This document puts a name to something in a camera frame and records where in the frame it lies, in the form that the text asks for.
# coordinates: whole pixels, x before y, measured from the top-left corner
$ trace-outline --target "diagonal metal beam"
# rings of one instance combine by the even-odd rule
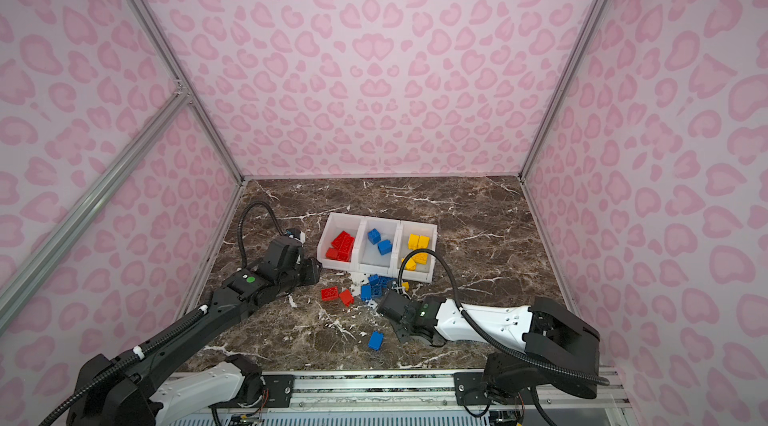
[[[531,173],[531,170],[533,169],[536,157],[544,145],[544,139],[546,139],[552,126],[552,122],[557,117],[557,114],[564,103],[564,99],[567,97],[568,90],[571,88],[571,84],[573,83],[574,78],[576,78],[579,67],[583,62],[584,57],[587,55],[592,39],[595,34],[597,34],[603,18],[605,18],[608,13],[611,1],[612,0],[592,0],[592,3],[590,4],[587,16],[584,18],[584,24],[582,25],[581,31],[579,32],[578,37],[576,37],[574,47],[571,50],[571,55],[565,63],[563,74],[560,75],[558,84],[554,89],[554,94],[549,101],[549,105],[547,105],[544,119],[538,126],[538,130],[534,136],[533,145],[531,146],[531,151],[528,153],[528,156],[525,157],[523,166],[520,169],[520,174],[518,176],[520,177],[521,182],[525,182],[528,174]]]
[[[171,96],[96,184],[72,207],[64,221],[53,230],[50,238],[19,267],[19,273],[0,294],[0,335],[51,276],[64,255],[80,239],[139,162],[173,123],[179,111],[184,105],[189,105],[188,98],[183,90]]]
[[[139,21],[144,31],[147,33],[149,41],[158,52],[159,57],[163,60],[168,72],[176,80],[177,85],[186,88],[192,95],[192,109],[195,116],[200,121],[200,124],[203,125],[203,130],[208,139],[214,145],[214,149],[219,154],[222,161],[225,162],[227,169],[232,173],[237,184],[242,184],[243,174],[237,166],[237,162],[235,162],[230,149],[226,146],[226,143],[224,143],[224,139],[219,134],[219,131],[216,130],[214,123],[211,121],[208,112],[203,106],[200,96],[197,95],[192,82],[181,66],[179,58],[170,46],[168,38],[166,38],[162,28],[160,28],[159,21],[149,8],[147,0],[126,0],[126,2],[134,12],[136,19]]]

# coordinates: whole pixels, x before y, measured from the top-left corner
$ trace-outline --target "blue block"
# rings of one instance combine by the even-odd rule
[[[363,301],[370,301],[371,287],[369,285],[362,285],[362,288],[360,289],[360,299]]]
[[[382,256],[389,254],[392,252],[392,241],[385,239],[379,243],[378,247],[379,253],[381,253]]]
[[[368,240],[372,244],[376,244],[382,240],[382,235],[379,233],[377,229],[373,228],[368,232]]]
[[[384,342],[384,335],[378,331],[374,331],[371,333],[371,340],[368,342],[368,347],[375,351],[379,351],[382,347],[382,342]]]

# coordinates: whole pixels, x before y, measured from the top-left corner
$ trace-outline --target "pink patterned wall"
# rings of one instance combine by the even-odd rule
[[[172,85],[123,0],[0,0],[0,291]]]
[[[649,426],[768,422],[768,0],[614,0],[529,185]]]
[[[246,174],[516,173],[591,0],[148,0]]]
[[[173,322],[233,188],[183,110],[0,337],[0,424],[37,424],[85,361]]]

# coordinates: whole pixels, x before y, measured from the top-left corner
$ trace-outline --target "metal bracket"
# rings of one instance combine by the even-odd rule
[[[482,373],[454,373],[453,384],[459,406],[485,406],[488,403]]]
[[[264,408],[288,408],[293,395],[293,374],[264,374],[262,379],[269,393]]]

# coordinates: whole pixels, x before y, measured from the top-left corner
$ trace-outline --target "enclosure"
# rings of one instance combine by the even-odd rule
[[[768,0],[0,5],[3,424],[195,307],[239,266],[253,199],[321,259],[333,212],[433,223],[467,302],[562,302],[600,332],[612,424],[768,422]],[[492,351],[371,352],[357,336],[388,322],[322,303],[335,285],[180,373],[241,352],[307,382],[416,378]]]

